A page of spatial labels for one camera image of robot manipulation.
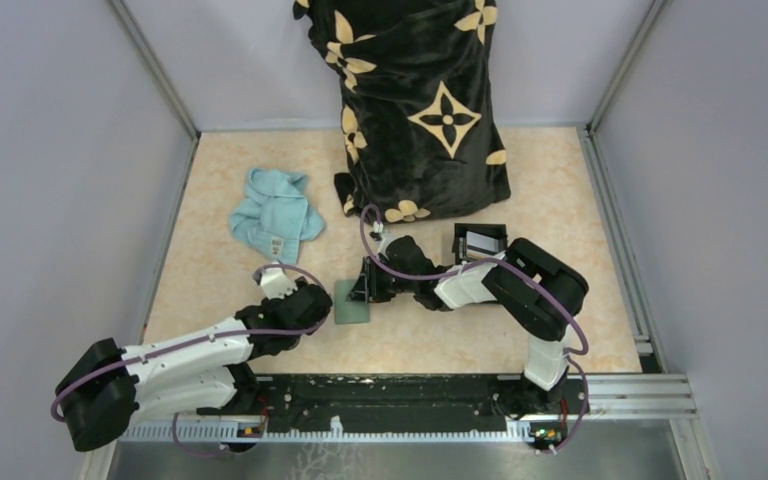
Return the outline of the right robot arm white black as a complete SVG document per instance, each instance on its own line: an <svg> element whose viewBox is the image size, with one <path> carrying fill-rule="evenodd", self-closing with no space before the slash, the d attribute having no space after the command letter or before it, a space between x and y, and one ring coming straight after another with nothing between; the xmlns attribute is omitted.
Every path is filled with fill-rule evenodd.
<svg viewBox="0 0 768 480"><path fill-rule="evenodd" d="M571 356L589 343L576 317L589 285L576 270L525 238L495 254L458 265L437 265L411 236L382 239L364 258L348 302L379 304L407 293L431 311L479 304L501 306L528 334L523 398L536 412L562 398Z"/></svg>

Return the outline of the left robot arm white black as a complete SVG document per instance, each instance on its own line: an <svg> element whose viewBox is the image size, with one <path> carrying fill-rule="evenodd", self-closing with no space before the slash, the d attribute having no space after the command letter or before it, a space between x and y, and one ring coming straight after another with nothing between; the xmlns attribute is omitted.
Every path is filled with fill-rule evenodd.
<svg viewBox="0 0 768 480"><path fill-rule="evenodd" d="M250 361L295 348L327 318L328 292L298 278L222 321L171 340L93 343L55 388L52 418L87 452L146 420L185 412L261 413L266 396Z"/></svg>

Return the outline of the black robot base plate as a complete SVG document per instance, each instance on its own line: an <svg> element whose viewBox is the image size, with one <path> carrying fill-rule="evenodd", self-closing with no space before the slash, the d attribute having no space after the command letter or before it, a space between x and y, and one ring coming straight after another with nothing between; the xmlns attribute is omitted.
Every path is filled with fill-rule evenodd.
<svg viewBox="0 0 768 480"><path fill-rule="evenodd" d="M544 391L521 374L262 374L227 405L203 416L267 415L270 433L319 433L338 419L351 434L501 433L530 415L587 410L583 382Z"/></svg>

